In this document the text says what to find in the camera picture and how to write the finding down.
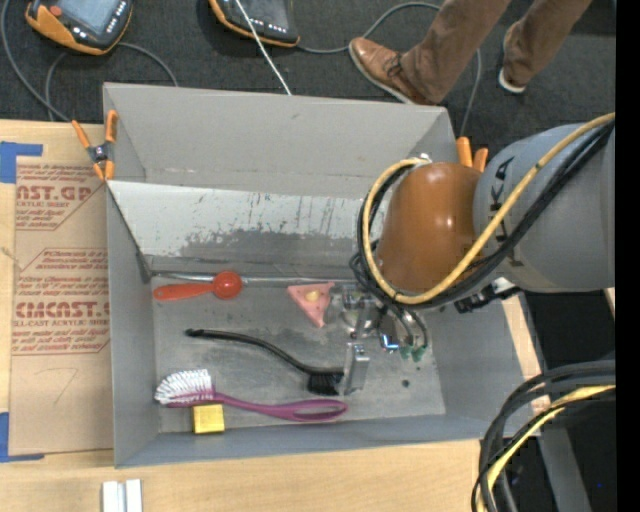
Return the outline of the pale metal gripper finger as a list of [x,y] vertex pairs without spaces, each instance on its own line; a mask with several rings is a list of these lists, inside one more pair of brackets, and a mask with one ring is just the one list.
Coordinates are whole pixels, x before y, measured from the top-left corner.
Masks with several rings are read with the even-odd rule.
[[347,344],[341,392],[344,396],[362,391],[366,383],[370,357],[366,348],[355,342]]

